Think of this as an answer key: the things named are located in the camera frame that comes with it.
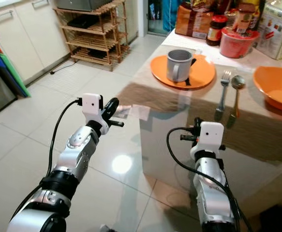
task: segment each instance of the cabinet handle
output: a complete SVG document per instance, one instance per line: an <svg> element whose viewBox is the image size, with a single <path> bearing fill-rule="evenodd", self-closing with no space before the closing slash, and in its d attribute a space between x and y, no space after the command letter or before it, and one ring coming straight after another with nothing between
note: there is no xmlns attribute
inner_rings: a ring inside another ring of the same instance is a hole
<svg viewBox="0 0 282 232"><path fill-rule="evenodd" d="M13 11L12 11L12 10L10 10L10 11L8 11L8 12L6 12L6 13L0 14L0 17L2 17L2 16L4 16L4 15L8 15L8 14L10 14L11 17L13 17Z"/></svg>
<svg viewBox="0 0 282 232"><path fill-rule="evenodd" d="M35 5L40 3L40 2L47 2L47 5L49 5L48 0L37 0L37 1L33 1L31 4L32 4L33 8L36 9Z"/></svg>

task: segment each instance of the orange plate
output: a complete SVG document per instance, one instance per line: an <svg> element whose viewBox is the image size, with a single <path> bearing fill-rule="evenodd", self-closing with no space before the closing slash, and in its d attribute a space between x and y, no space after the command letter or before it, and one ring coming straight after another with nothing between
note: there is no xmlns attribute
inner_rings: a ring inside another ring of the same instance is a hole
<svg viewBox="0 0 282 232"><path fill-rule="evenodd" d="M189 82L190 86L186 85L185 81L173 82L166 77L167 56L154 58L150 63L151 72L158 80L164 84L176 88L200 88L208 85L215 76L215 65L212 61L207 61L203 55L193 55L196 62L190 67Z"/></svg>
<svg viewBox="0 0 282 232"><path fill-rule="evenodd" d="M282 68L258 67L253 74L253 81L265 95L266 101L282 110Z"/></svg>

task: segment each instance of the fork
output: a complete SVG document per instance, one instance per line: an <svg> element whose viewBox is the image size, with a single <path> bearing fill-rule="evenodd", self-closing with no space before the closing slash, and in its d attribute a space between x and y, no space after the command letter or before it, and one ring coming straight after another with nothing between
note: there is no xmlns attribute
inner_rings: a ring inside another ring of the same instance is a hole
<svg viewBox="0 0 282 232"><path fill-rule="evenodd" d="M230 83L230 77L231 77L231 71L225 70L224 73L223 73L223 76L220 80L220 83L223 86L223 93L222 93L222 97L220 98L218 108L216 109L217 112L223 112L224 111L225 92L226 92L226 89L227 89L227 87Z"/></svg>

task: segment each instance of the gray mug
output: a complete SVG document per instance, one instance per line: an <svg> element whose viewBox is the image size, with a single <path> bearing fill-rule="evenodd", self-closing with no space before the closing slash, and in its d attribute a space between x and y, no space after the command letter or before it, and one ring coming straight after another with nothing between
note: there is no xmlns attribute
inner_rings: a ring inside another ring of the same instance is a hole
<svg viewBox="0 0 282 232"><path fill-rule="evenodd" d="M172 50L168 53L166 77L173 82L182 82L189 77L193 55L186 50Z"/></svg>

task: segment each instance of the red lid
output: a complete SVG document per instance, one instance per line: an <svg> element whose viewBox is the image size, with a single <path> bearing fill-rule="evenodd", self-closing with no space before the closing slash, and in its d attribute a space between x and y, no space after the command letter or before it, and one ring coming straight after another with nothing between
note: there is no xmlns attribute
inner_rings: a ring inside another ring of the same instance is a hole
<svg viewBox="0 0 282 232"><path fill-rule="evenodd" d="M246 33L236 33L232 30L232 27L224 27L222 33L236 40L254 40L259 37L259 32L257 31L248 30Z"/></svg>
<svg viewBox="0 0 282 232"><path fill-rule="evenodd" d="M216 23L225 23L228 21L228 18L224 15L215 15L212 17L212 21Z"/></svg>

